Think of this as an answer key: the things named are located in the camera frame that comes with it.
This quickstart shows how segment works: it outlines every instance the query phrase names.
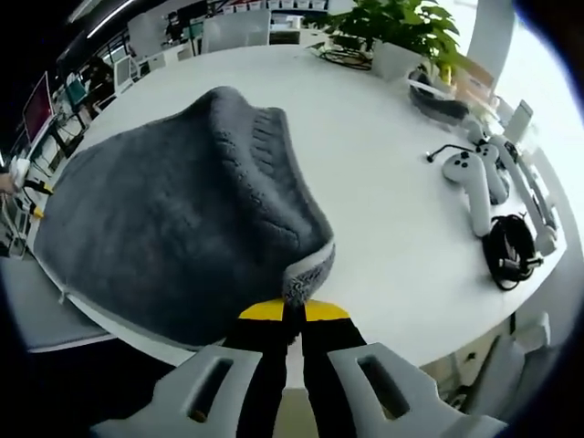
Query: red monitor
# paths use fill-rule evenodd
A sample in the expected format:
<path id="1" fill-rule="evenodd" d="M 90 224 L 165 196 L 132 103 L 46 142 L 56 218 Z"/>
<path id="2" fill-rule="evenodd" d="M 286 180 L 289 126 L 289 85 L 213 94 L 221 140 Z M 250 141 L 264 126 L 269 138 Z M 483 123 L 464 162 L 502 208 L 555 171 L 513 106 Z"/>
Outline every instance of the red monitor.
<path id="1" fill-rule="evenodd" d="M 26 135 L 33 147 L 47 132 L 54 115 L 53 102 L 48 91 L 48 75 L 45 73 L 36 84 L 23 111 Z"/>

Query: round table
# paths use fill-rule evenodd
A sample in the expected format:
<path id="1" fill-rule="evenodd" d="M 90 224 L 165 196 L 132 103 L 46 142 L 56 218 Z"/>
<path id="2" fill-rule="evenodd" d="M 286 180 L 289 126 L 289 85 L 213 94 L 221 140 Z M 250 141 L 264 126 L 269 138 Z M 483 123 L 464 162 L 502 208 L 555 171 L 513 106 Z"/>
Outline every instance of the round table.
<path id="1" fill-rule="evenodd" d="M 440 359 L 485 334 L 530 297 L 566 249 L 515 290 L 489 277 L 460 187 L 426 151 L 465 145 L 426 119 L 392 85 L 296 46 L 246 47 L 158 69 L 111 103 L 76 153 L 109 136 L 170 116 L 205 91 L 228 85 L 258 107 L 282 108 L 305 180 L 335 234 L 337 256 L 314 298 L 345 308 L 368 342 L 414 365 Z M 515 191 L 494 214 L 524 212 Z M 105 329 L 144 352 L 179 364 L 192 354 L 137 335 L 73 301 Z M 288 386 L 302 386 L 299 346 L 291 347 Z"/>

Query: ceiling light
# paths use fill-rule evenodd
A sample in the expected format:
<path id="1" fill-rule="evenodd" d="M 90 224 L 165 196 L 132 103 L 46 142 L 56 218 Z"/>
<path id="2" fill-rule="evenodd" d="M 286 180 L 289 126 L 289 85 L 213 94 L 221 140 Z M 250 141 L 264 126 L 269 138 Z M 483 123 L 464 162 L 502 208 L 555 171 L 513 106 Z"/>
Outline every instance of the ceiling light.
<path id="1" fill-rule="evenodd" d="M 111 14 L 106 16 L 101 21 L 101 23 L 99 23 L 97 26 L 95 26 L 95 28 L 91 32 L 89 32 L 88 39 L 93 37 L 98 30 L 100 30 L 102 27 L 104 27 L 106 25 L 106 23 L 108 23 L 111 20 L 111 18 L 113 18 L 114 16 L 119 14 L 122 10 L 124 10 L 126 7 L 128 7 L 130 5 L 130 3 L 133 3 L 133 2 L 134 2 L 134 0 L 127 0 L 126 2 L 124 2 L 123 4 L 118 6 L 116 9 L 114 9 L 114 11 Z"/>

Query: white planter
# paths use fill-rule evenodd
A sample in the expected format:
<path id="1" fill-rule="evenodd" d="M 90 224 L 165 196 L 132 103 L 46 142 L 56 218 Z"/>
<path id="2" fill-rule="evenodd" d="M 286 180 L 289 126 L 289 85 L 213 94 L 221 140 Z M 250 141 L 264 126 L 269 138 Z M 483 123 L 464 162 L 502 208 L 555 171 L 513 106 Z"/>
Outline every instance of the white planter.
<path id="1" fill-rule="evenodd" d="M 371 71 L 387 82 L 405 78 L 422 62 L 422 55 L 390 43 L 375 41 Z"/>
<path id="2" fill-rule="evenodd" d="M 324 11 L 327 0 L 312 0 L 312 8 L 318 11 Z"/>

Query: desk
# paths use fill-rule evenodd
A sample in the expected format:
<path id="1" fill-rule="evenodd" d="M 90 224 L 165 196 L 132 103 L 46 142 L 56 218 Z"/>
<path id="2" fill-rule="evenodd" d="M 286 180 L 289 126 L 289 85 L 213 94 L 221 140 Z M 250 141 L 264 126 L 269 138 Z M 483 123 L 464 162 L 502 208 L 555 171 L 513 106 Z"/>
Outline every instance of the desk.
<path id="1" fill-rule="evenodd" d="M 345 308 L 368 342 L 382 342 L 414 365 L 460 349 L 509 317 L 566 249 L 560 232 L 558 250 L 531 279 L 501 293 L 471 231 L 461 189 L 442 176 L 440 161 L 449 154 L 434 164 L 423 159 L 426 151 L 464 141 L 415 109 L 404 83 L 390 87 L 298 46 L 238 48 L 163 68 L 112 102 L 78 151 L 183 110 L 221 85 L 236 87 L 253 105 L 287 113 L 300 169 L 337 243 L 331 275 L 314 298 Z M 525 206 L 514 190 L 494 213 L 518 211 Z M 72 300 L 156 358 L 179 364 L 190 354 L 139 337 Z M 289 355 L 289 387 L 302 386 L 298 350 L 295 344 Z"/>

